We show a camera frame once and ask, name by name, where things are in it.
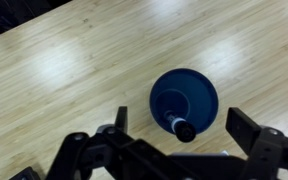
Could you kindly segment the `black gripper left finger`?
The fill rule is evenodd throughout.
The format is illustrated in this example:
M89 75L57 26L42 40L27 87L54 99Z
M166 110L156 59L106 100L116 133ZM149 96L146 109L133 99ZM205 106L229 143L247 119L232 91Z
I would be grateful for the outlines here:
M117 111L115 119L115 126L122 132L126 133L128 130L128 108L126 106L120 106Z

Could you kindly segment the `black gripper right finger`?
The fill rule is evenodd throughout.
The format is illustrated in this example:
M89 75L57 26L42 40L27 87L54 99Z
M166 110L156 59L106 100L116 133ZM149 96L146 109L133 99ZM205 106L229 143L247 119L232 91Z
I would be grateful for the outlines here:
M237 107L228 109L225 128L247 155L261 132L261 127Z

